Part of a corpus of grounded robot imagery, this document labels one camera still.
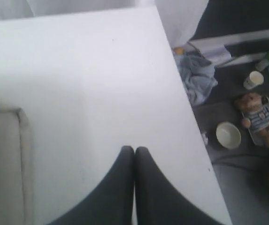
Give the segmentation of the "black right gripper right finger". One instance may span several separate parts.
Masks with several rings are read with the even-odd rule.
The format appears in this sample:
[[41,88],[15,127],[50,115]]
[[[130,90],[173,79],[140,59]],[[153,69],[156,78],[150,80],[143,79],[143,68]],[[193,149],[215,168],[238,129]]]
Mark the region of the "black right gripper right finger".
[[220,224],[174,188],[146,147],[136,149],[134,176],[139,225]]

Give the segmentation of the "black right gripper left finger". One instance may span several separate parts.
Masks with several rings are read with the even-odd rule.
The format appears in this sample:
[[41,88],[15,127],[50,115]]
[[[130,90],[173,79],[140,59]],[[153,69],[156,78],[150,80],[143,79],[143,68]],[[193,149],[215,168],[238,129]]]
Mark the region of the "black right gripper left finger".
[[96,188],[52,225],[130,225],[134,193],[134,150],[123,146]]

